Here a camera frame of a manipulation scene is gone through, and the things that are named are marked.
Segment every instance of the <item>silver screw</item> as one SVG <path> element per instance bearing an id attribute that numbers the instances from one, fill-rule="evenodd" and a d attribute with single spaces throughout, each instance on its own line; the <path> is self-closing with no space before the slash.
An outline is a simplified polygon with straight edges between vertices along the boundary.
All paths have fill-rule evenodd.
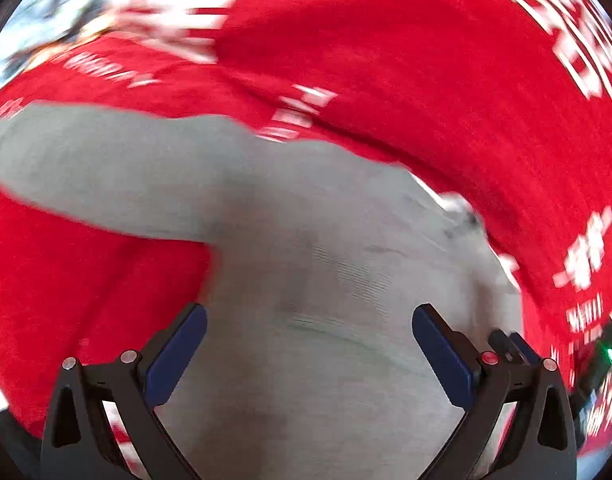
<path id="1" fill-rule="evenodd" d="M 135 350 L 127 350 L 119 358 L 123 363 L 130 364 L 137 359 L 137 352 Z"/>
<path id="2" fill-rule="evenodd" d="M 74 367 L 74 365 L 77 364 L 77 359 L 75 359 L 74 357 L 67 357 L 64 359 L 64 361 L 62 362 L 62 368 L 64 370 L 70 370 L 71 368 Z"/>
<path id="3" fill-rule="evenodd" d="M 549 372 L 557 370 L 557 363 L 553 359 L 544 359 L 544 368 Z"/>

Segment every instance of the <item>gray garment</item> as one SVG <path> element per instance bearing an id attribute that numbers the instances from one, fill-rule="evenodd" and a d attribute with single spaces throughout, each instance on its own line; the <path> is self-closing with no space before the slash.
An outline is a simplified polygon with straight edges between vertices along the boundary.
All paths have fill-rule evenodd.
<path id="1" fill-rule="evenodd" d="M 325 142 L 33 104 L 0 122 L 0 184 L 96 226 L 219 249 L 208 335 L 158 412 L 207 480 L 417 478 L 463 412 L 412 337 L 413 309 L 432 303 L 480 349 L 493 327 L 521 329 L 466 206 Z"/>

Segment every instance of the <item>red fabric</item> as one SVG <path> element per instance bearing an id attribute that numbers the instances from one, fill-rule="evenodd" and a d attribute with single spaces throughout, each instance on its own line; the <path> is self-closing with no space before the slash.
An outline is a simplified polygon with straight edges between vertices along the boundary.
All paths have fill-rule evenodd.
<path id="1" fill-rule="evenodd" d="M 564 271 L 567 251 L 586 233 L 592 213 L 607 207 L 612 213 L 612 98 L 606 87 L 582 94 L 553 52 L 556 31 L 549 34 L 513 0 L 232 0 L 222 6 L 206 0 L 204 12 L 221 17 L 207 30 L 172 30 L 134 17 L 157 18 L 160 2 L 126 0 L 117 9 L 124 26 L 139 22 L 168 47 L 111 34 L 18 77 L 0 91 L 0 107 L 21 98 L 22 105 L 36 99 L 94 103 L 165 117 L 225 114 L 265 137 L 326 139 L 368 158 L 399 161 L 434 189 L 460 192 L 484 217 L 493 247 L 518 262 L 527 339 L 542 355 L 558 357 L 564 378 L 571 377 L 570 349 L 612 312 L 612 222 L 590 286 L 555 286 L 554 276 Z M 189 0 L 187 6 L 198 4 Z M 145 12 L 125 12 L 134 9 Z M 177 14 L 167 16 L 177 23 Z M 579 9 L 571 16 L 578 19 Z M 214 44 L 193 43 L 198 36 L 215 38 Z M 189 60 L 196 55 L 216 63 Z M 104 74 L 99 66 L 108 63 L 124 72 Z M 575 68 L 581 70 L 579 62 Z M 612 72 L 606 72 L 612 89 Z M 295 85 L 334 97 L 313 104 Z M 304 105 L 313 111 L 303 112 Z M 301 110 L 305 122 L 281 120 L 282 110 Z M 11 223 L 15 211 L 32 221 Z M 76 353 L 74 341 L 96 340 L 96 351 L 87 354 L 92 360 L 138 346 L 168 319 L 169 309 L 196 293 L 206 250 L 100 233 L 0 195 L 4 218 L 0 258 L 23 258 L 27 266 L 11 264 L 6 279 L 0 272 L 0 384 L 14 413 L 37 434 L 33 424 L 42 420 L 54 371 Z M 76 234 L 68 238 L 68 230 Z M 37 247 L 20 245 L 39 233 Z M 148 258 L 143 274 L 113 270 L 129 247 L 166 259 Z M 52 260 L 45 264 L 48 254 Z M 81 270 L 72 264 L 74 254 Z M 142 288 L 149 273 L 173 266 L 177 272 L 157 274 L 165 283 Z M 125 291 L 84 299 L 118 278 L 125 283 L 113 286 Z M 61 282 L 70 288 L 56 290 Z M 128 301 L 135 289 L 140 300 Z M 163 301 L 168 294 L 177 294 L 175 308 Z M 584 310 L 598 295 L 602 308 L 572 332 L 567 311 Z M 152 317 L 135 325 L 136 311 Z M 65 321 L 72 316 L 77 322 Z M 18 332 L 20 318 L 25 324 Z M 89 319 L 107 331 L 86 329 Z M 15 367 L 11 355 L 30 358 L 36 373 Z"/>

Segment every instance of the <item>gray cloth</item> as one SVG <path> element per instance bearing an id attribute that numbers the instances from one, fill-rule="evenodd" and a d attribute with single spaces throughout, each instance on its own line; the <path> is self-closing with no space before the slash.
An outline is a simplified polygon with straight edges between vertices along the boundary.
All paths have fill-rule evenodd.
<path id="1" fill-rule="evenodd" d="M 417 478 L 463 412 L 412 337 L 413 309 L 432 303 L 480 349 L 493 327 L 521 329 L 518 291 L 466 206 L 325 142 L 33 104 L 0 122 L 0 185 L 96 226 L 218 248 L 208 335 L 158 412 L 208 480 Z"/>

